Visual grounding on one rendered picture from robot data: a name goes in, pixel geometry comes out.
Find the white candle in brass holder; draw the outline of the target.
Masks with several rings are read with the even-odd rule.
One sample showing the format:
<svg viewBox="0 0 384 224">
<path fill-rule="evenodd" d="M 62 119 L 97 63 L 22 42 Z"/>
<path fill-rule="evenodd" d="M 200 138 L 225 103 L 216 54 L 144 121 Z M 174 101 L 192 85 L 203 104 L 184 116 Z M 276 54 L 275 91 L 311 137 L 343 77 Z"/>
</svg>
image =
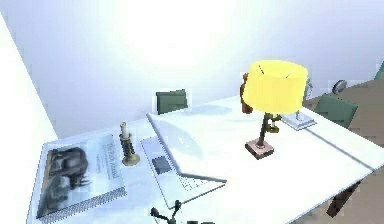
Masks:
<svg viewBox="0 0 384 224">
<path fill-rule="evenodd" d="M 119 138 L 123 149 L 122 163 L 125 166 L 134 166 L 140 162 L 140 156 L 134 152 L 131 141 L 132 134 L 128 131 L 125 122 L 120 123 L 120 130 Z"/>
</svg>

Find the white open laptop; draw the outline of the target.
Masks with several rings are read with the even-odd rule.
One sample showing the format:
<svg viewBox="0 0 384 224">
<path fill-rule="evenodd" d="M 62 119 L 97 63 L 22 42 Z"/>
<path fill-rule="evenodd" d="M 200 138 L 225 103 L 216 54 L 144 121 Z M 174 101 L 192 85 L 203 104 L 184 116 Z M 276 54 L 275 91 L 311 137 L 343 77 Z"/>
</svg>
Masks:
<svg viewBox="0 0 384 224">
<path fill-rule="evenodd" d="M 141 141 L 163 199 L 169 209 L 206 195 L 227 182 L 210 174 L 198 143 L 165 117 L 149 113 L 156 135 Z"/>
</svg>

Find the spiral-bound elephant picture book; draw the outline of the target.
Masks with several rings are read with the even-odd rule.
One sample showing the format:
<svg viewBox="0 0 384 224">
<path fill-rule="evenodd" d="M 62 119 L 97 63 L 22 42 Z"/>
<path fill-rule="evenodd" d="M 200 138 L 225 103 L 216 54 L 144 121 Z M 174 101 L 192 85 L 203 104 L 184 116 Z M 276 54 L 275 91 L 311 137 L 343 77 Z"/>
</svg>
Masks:
<svg viewBox="0 0 384 224">
<path fill-rule="evenodd" d="M 111 134 L 75 137 L 44 145 L 36 219 L 52 224 L 126 194 Z"/>
</svg>

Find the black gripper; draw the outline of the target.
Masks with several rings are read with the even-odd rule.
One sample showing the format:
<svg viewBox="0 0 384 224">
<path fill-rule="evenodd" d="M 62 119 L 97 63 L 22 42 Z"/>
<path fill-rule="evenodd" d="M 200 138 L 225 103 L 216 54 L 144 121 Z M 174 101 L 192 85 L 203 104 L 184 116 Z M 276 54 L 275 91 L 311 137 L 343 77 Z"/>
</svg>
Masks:
<svg viewBox="0 0 384 224">
<path fill-rule="evenodd" d="M 176 221 L 175 215 L 181 209 L 181 206 L 182 206 L 182 203 L 179 200 L 175 200 L 174 211 L 173 211 L 173 214 L 172 214 L 171 218 L 168 218 L 168 217 L 166 217 L 164 215 L 161 215 L 159 213 L 159 211 L 156 208 L 154 208 L 154 207 L 151 208 L 150 215 L 152 217 L 165 220 L 167 222 L 167 224 L 176 224 L 177 221 Z M 216 223 L 212 222 L 212 221 L 202 221 L 202 222 L 200 222 L 198 220 L 188 220 L 186 222 L 186 224 L 216 224 Z"/>
</svg>

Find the yellow shade table lamp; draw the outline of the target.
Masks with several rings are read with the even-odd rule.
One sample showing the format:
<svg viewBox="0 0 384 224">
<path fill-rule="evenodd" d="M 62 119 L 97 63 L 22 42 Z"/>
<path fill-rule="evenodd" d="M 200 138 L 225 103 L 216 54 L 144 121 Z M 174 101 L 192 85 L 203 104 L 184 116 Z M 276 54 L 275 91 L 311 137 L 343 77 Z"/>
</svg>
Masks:
<svg viewBox="0 0 384 224">
<path fill-rule="evenodd" d="M 278 133 L 276 122 L 302 107 L 308 70 L 289 61 L 261 60 L 252 63 L 247 74 L 244 98 L 253 110 L 264 115 L 259 137 L 246 142 L 245 148 L 256 159 L 262 159 L 274 152 L 265 140 L 266 133 Z"/>
</svg>

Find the brown object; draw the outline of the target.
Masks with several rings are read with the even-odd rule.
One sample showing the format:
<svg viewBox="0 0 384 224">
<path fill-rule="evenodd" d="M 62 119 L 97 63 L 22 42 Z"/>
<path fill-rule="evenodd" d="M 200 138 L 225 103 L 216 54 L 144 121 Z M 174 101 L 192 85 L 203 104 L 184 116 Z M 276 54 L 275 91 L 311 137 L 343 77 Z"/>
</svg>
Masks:
<svg viewBox="0 0 384 224">
<path fill-rule="evenodd" d="M 245 91 L 245 85 L 246 85 L 247 79 L 248 79 L 248 74 L 244 73 L 243 74 L 243 82 L 240 85 L 240 98 L 241 98 L 242 112 L 245 114 L 251 114 L 253 109 L 251 106 L 248 105 L 248 103 L 246 102 L 246 100 L 244 98 L 244 91 Z"/>
</svg>

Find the round grey object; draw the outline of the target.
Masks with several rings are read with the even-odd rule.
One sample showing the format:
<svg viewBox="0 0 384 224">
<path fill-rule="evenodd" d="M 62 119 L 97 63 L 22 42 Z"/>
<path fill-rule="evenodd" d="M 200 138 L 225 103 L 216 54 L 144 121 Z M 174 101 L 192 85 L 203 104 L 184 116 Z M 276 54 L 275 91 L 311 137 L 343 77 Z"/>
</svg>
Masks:
<svg viewBox="0 0 384 224">
<path fill-rule="evenodd" d="M 344 91 L 346 86 L 347 86 L 347 81 L 346 80 L 339 80 L 332 87 L 332 93 L 335 94 L 335 95 L 338 95 L 338 94 L 340 94 L 341 92 Z"/>
</svg>

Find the white table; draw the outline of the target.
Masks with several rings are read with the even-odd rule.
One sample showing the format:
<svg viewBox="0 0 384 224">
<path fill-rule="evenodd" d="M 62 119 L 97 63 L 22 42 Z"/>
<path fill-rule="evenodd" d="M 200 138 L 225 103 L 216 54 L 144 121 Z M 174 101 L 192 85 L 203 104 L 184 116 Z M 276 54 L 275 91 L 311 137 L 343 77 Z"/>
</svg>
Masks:
<svg viewBox="0 0 384 224">
<path fill-rule="evenodd" d="M 201 147 L 210 174 L 224 186 L 182 204 L 178 224 L 289 224 L 384 165 L 384 148 L 316 115 L 316 125 L 296 131 L 280 124 L 265 140 L 274 152 L 256 159 L 245 143 L 259 137 L 263 115 L 242 112 L 237 96 L 158 115 L 186 131 Z M 164 224 L 150 215 L 170 214 L 141 141 L 154 137 L 147 117 L 127 124 L 140 162 L 122 163 L 119 126 L 75 137 L 111 134 L 115 138 L 126 194 L 52 224 Z M 47 150 L 41 152 L 26 224 L 42 224 L 36 210 Z"/>
</svg>

